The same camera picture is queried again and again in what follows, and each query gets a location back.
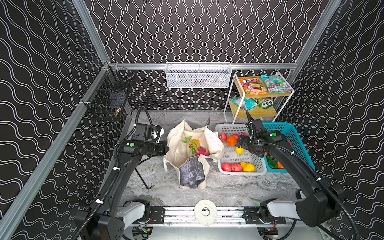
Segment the yellow mango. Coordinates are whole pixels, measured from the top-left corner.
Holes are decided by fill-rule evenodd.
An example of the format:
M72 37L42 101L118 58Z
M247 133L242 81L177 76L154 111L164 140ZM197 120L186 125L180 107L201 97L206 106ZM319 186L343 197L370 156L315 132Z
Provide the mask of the yellow mango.
M241 162L241 167L245 173L254 173L256 171L256 167L251 163Z

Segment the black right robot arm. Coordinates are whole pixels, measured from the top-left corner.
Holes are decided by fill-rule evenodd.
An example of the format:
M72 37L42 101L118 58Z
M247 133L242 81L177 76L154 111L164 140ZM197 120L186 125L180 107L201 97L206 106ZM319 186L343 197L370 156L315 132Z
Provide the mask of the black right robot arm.
M322 224L343 212L351 225L353 239L360 239L357 225L342 203L344 190L340 185L324 181L313 167L294 151L280 131L268 131L261 120L252 117L248 118L246 127L249 135L241 135L237 147L259 157L269 155L277 159L305 196L295 202L278 199L262 202L259 208L261 221L269 223L275 218L301 221L309 227L318 227L336 240L338 237Z

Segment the cream canvas grocery bag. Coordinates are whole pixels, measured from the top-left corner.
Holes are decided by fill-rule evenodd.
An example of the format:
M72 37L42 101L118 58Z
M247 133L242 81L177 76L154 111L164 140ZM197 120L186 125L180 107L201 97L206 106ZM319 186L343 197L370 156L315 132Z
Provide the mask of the cream canvas grocery bag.
M184 138L190 136L198 140L200 147L208 150L210 155L192 154L189 145L182 142ZM217 162L224 156L224 144L217 132L211 131L208 127L192 129L185 120L170 131L167 146L169 151L164 156L164 169L167 171L170 165L176 170L181 189L206 188L210 170L208 160Z

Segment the green pink snack bag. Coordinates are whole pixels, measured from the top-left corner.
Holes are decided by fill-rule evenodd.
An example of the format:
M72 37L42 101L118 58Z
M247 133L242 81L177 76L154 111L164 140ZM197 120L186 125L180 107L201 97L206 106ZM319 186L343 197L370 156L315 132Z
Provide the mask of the green pink snack bag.
M294 91L291 85L280 76L261 76L261 80L270 93L282 94Z

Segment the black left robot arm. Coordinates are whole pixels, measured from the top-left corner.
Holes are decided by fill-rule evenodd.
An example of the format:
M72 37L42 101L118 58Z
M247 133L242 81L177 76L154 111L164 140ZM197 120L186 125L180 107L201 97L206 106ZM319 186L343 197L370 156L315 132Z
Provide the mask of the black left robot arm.
M125 140L114 148L115 169L107 178L99 194L85 210L75 216L76 240L120 240L125 223L117 216L118 205L124 189L143 156L164 156L169 151L166 141Z

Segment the pink dragon fruit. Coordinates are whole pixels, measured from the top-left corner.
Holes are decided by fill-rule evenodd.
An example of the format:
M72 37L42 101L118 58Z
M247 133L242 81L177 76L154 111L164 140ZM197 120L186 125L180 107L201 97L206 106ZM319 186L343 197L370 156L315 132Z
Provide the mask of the pink dragon fruit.
M199 156L199 155L209 156L210 152L208 150L206 150L206 149L198 147L197 148L197 152L196 152L196 156Z

